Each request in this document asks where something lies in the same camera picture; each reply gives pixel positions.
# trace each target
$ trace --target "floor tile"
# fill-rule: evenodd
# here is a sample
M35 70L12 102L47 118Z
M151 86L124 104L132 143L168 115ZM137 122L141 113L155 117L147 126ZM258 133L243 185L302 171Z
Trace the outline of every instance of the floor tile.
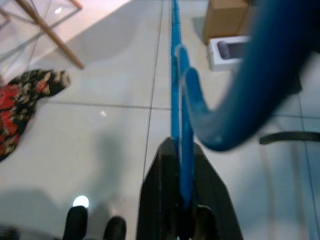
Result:
M304 118L305 131L311 131L320 133L320 119ZM317 223L320 229L320 174L319 174L319 154L320 143L318 142L306 142L309 168L311 172L312 190L314 195L314 204L316 208Z
M320 117L320 54L314 54L307 64L302 77L300 94L304 117Z
M207 48L202 39L204 20L208 3L206 1L180 1L180 26L182 42L187 47L190 64L196 67L205 99L211 108L219 105L232 83L229 71L212 72L207 58ZM155 108L170 108L171 70L171 2L163 5L161 32L159 39L159 53L155 74L155 85L152 106ZM274 113L283 116L301 116L298 96L288 99Z
M79 195L88 236L121 215L134 239L149 110L42 101L18 148L0 167L0 222L61 237Z
M301 129L299 118L274 117L257 136ZM159 144L169 135L170 111L153 109L144 177ZM229 189L244 239L317 237L304 144L259 145L257 136L229 152L204 148Z
M0 61L0 75L3 77L4 83L8 83L28 69L35 44L36 42L34 41L17 53Z
M53 101L143 107L151 105L163 3L132 0L122 1L124 4L119 6L120 2L103 3L110 8L117 8L114 11L109 9L104 18L79 32L67 43L85 64L84 70L71 65L59 50L31 66L63 68L70 72L72 86L53 97ZM84 8L75 16L85 11ZM54 30L63 38L65 30ZM37 49L43 46L41 40Z

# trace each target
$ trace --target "cardboard box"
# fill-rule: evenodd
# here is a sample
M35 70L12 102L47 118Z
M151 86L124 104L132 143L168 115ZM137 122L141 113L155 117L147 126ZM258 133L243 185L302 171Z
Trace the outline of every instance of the cardboard box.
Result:
M248 8L237 35L250 35L252 33L252 26L257 10L258 7L256 5L251 5Z
M246 0L209 0L203 28L204 43L209 44L211 38L237 36L249 6Z
M208 46L208 59L212 71L236 71L237 67L242 61L242 58L223 59L219 48L219 42L227 44L247 43L250 40L248 36L231 36L231 37L217 37L210 39Z

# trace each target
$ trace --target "black and red patterned fabric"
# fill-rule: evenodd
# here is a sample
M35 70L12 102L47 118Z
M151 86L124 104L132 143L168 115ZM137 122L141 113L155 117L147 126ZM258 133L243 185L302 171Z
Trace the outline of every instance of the black and red patterned fabric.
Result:
M70 84L65 71L32 70L0 88L0 161L17 147L21 134L36 113L37 101Z

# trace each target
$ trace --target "black shoe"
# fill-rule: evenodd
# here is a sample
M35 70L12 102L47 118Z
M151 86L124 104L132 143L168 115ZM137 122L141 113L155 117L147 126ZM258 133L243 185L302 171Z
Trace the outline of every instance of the black shoe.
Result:
M106 225L104 240L125 240L127 233L126 221L120 216L114 216Z
M86 236L88 211L84 206L72 207L66 216L62 240L82 240Z

